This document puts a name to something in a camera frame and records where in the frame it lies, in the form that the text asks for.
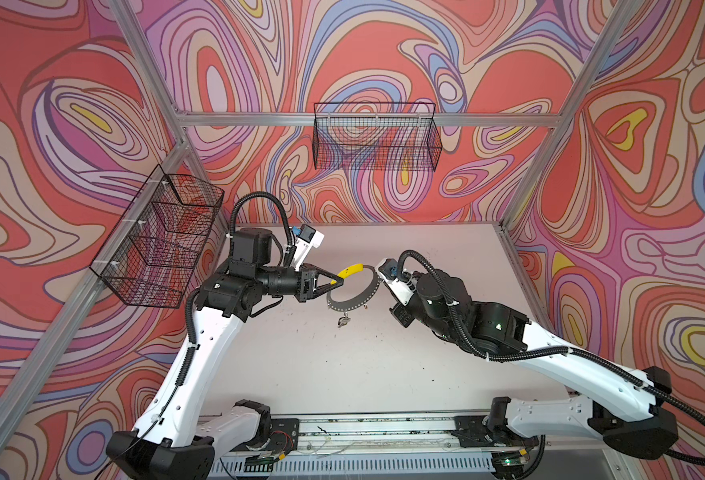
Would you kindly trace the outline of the metal keyring disc yellow handle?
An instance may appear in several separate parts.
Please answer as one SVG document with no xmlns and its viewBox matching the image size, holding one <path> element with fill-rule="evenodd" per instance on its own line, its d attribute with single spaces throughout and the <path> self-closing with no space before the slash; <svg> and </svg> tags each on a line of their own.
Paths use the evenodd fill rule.
<svg viewBox="0 0 705 480">
<path fill-rule="evenodd" d="M 371 265 L 354 264 L 338 274 L 344 285 L 326 295 L 328 309 L 348 313 L 362 308 L 376 294 L 380 280 Z"/>
</svg>

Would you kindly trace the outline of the key with black tag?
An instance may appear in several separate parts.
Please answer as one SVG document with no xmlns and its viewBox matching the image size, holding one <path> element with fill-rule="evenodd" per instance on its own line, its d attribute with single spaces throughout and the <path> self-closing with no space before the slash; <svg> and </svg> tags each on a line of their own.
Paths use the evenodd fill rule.
<svg viewBox="0 0 705 480">
<path fill-rule="evenodd" d="M 342 317 L 338 318 L 338 328 L 342 328 L 350 323 L 350 316 L 348 316 L 347 313 L 344 313 Z"/>
</svg>

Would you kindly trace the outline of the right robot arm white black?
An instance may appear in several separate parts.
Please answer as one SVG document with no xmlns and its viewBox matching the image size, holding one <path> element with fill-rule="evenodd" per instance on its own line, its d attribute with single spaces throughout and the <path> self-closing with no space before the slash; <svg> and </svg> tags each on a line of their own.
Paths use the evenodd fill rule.
<svg viewBox="0 0 705 480">
<path fill-rule="evenodd" d="M 667 456 L 705 467 L 705 457 L 674 450 L 676 415 L 705 429 L 705 415 L 672 394 L 671 377 L 659 367 L 622 366 L 581 349 L 498 302 L 471 298 L 463 281 L 405 250 L 376 267 L 395 300 L 391 315 L 404 327 L 418 322 L 439 340 L 488 363 L 517 364 L 573 391 L 563 401 L 493 400 L 489 432 L 510 437 L 585 436 L 629 457 Z"/>
</svg>

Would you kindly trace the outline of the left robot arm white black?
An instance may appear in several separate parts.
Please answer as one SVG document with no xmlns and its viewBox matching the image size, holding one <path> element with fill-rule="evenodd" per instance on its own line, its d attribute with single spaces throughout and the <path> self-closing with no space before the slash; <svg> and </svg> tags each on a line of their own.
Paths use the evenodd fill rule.
<svg viewBox="0 0 705 480">
<path fill-rule="evenodd" d="M 272 262 L 274 234 L 238 228 L 246 202 L 265 199 L 278 208 L 286 241 Z M 268 192 L 238 200 L 230 216 L 228 256 L 184 303 L 186 341 L 158 393 L 128 431 L 112 433 L 106 456 L 130 479 L 204 479 L 216 460 L 238 448 L 262 448 L 272 440 L 272 414 L 260 402 L 240 400 L 230 411 L 200 424 L 200 412 L 226 351 L 248 319 L 264 313 L 258 304 L 292 296 L 300 303 L 342 286 L 342 278 L 306 263 L 324 236 L 309 225 L 290 226 L 282 202 Z"/>
</svg>

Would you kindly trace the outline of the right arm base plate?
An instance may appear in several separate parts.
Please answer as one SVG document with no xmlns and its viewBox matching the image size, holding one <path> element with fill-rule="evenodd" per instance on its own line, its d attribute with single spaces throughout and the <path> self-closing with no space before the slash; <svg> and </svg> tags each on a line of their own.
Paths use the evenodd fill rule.
<svg viewBox="0 0 705 480">
<path fill-rule="evenodd" d="M 521 437 L 506 427 L 489 428 L 485 415 L 455 416 L 454 430 L 450 430 L 449 434 L 459 441 L 462 448 L 532 448 L 539 445 L 537 437 Z"/>
</svg>

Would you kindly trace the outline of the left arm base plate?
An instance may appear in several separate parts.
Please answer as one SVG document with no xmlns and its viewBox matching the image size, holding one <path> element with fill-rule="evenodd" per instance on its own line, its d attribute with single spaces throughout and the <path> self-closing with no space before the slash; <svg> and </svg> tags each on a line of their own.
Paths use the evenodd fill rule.
<svg viewBox="0 0 705 480">
<path fill-rule="evenodd" d="M 288 455 L 298 448 L 298 434 L 300 434 L 298 418 L 274 419 L 270 421 L 266 439 L 246 444 L 244 448 L 249 452 L 258 452 L 272 457 Z"/>
</svg>

